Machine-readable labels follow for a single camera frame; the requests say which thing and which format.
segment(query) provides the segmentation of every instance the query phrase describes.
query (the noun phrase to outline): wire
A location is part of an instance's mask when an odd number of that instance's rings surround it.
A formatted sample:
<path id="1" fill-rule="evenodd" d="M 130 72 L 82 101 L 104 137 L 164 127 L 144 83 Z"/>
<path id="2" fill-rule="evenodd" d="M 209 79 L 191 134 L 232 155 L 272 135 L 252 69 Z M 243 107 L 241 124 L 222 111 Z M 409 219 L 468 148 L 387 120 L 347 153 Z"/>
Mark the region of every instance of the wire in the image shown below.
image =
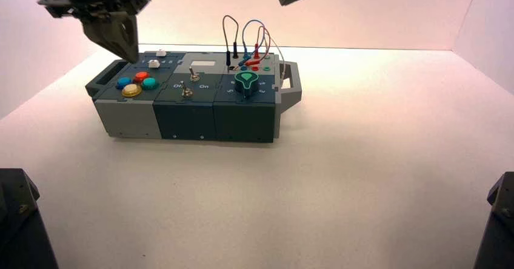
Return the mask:
<path id="1" fill-rule="evenodd" d="M 273 40 L 273 38 L 270 36 L 270 33 L 268 33 L 268 36 L 270 37 L 270 40 L 273 42 L 275 47 L 278 49 L 278 53 L 280 53 L 280 57 L 282 57 L 282 65 L 284 66 L 284 68 L 282 70 L 281 79 L 284 80 L 284 78 L 285 78 L 285 59 L 284 59 L 284 55 L 282 55 L 282 51 L 280 50 L 280 47 L 278 47 L 278 45 L 276 44 L 275 40 Z"/>
<path id="2" fill-rule="evenodd" d="M 257 30 L 257 42 L 255 43 L 255 45 L 259 44 L 259 36 L 261 34 L 261 29 L 262 29 L 262 37 L 264 38 L 264 43 L 266 44 L 266 52 L 259 60 L 252 61 L 252 62 L 246 62 L 245 63 L 246 66 L 259 64 L 266 56 L 268 56 L 268 53 L 270 52 L 271 41 L 268 44 L 268 41 L 266 40 L 266 37 L 265 37 L 266 34 L 268 34 L 268 36 L 269 36 L 270 32 L 268 31 L 267 28 L 265 28 L 263 26 L 259 26 L 259 29 Z"/>
<path id="3" fill-rule="evenodd" d="M 225 31 L 225 19 L 226 18 L 230 18 L 232 21 L 234 21 L 236 23 L 236 36 L 234 38 L 234 42 L 238 41 L 239 24 L 235 18 L 233 18 L 232 16 L 229 16 L 229 15 L 225 15 L 223 17 L 223 20 L 221 21 L 221 24 L 223 25 L 223 35 L 225 36 L 225 45 L 227 46 L 227 51 L 228 51 L 229 50 L 229 41 L 227 40 L 227 32 Z"/>
<path id="4" fill-rule="evenodd" d="M 266 28 L 266 26 L 261 22 L 259 21 L 258 19 L 251 19 L 249 20 L 246 25 L 244 25 L 244 28 L 242 28 L 242 46 L 244 48 L 244 56 L 247 56 L 248 55 L 248 50 L 246 48 L 246 43 L 244 42 L 244 31 L 246 30 L 246 27 L 248 27 L 248 25 L 251 23 L 251 22 L 258 22 L 259 24 L 261 24 L 263 27 Z M 262 43 L 264 43 L 264 37 L 262 37 L 262 41 L 261 41 L 261 44 L 259 45 L 259 48 L 262 46 Z M 248 59 L 245 59 L 243 61 L 240 62 L 240 64 L 244 64 L 246 61 L 248 61 Z"/>

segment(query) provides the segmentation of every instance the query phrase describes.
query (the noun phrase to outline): red plug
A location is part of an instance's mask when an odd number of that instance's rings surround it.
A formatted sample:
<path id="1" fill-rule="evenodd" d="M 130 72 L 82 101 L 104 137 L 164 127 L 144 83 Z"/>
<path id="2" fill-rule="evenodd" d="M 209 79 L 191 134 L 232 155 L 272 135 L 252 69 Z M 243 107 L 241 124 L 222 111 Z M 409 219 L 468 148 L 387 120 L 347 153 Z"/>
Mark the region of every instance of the red plug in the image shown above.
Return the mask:
<path id="1" fill-rule="evenodd" d="M 248 60 L 248 61 L 246 61 L 246 62 L 245 62 L 245 64 L 244 64 L 244 65 L 246 65 L 246 66 L 252 66 L 252 65 L 257 65 L 257 64 L 259 64 L 260 62 L 261 62 L 260 60 Z"/>
<path id="2" fill-rule="evenodd" d="M 253 54 L 254 59 L 259 59 L 259 44 L 255 44 L 255 54 Z"/>

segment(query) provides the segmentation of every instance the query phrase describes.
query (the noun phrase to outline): yellow button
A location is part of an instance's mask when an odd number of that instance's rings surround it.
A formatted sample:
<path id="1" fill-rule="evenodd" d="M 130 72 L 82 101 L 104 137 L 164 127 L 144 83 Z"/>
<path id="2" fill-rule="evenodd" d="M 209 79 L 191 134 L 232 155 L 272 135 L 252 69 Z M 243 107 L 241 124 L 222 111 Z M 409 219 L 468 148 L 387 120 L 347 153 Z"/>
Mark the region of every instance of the yellow button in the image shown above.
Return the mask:
<path id="1" fill-rule="evenodd" d="M 137 84 L 129 84 L 123 88 L 121 94 L 127 98 L 133 98 L 141 93 L 141 86 Z"/>

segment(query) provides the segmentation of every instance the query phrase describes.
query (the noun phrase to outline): blue button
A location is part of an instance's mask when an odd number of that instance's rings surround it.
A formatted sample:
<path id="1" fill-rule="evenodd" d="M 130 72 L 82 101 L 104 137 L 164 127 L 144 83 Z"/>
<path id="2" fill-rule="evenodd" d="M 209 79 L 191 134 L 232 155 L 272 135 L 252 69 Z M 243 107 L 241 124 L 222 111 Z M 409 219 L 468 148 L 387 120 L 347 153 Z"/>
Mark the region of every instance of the blue button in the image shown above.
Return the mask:
<path id="1" fill-rule="evenodd" d="M 128 77 L 120 77 L 118 79 L 118 83 L 116 84 L 116 88 L 117 89 L 123 89 L 125 86 L 129 85 L 132 83 L 132 80 L 130 80 L 130 78 Z"/>
<path id="2" fill-rule="evenodd" d="M 155 78 L 147 78 L 143 80 L 143 83 L 141 84 L 141 88 L 144 90 L 151 90 L 157 88 L 157 80 Z"/>

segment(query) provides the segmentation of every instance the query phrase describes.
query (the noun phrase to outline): teal button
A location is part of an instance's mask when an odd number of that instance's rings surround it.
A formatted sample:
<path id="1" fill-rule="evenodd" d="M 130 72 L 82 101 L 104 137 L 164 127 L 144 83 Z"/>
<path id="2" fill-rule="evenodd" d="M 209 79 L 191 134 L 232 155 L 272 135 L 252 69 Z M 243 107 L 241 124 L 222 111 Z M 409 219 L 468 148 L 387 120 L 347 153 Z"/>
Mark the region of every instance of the teal button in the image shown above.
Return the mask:
<path id="1" fill-rule="evenodd" d="M 152 90 L 156 89 L 157 85 L 157 80 L 155 80 L 155 78 L 150 77 L 143 80 L 141 88 L 143 88 L 144 90 Z"/>

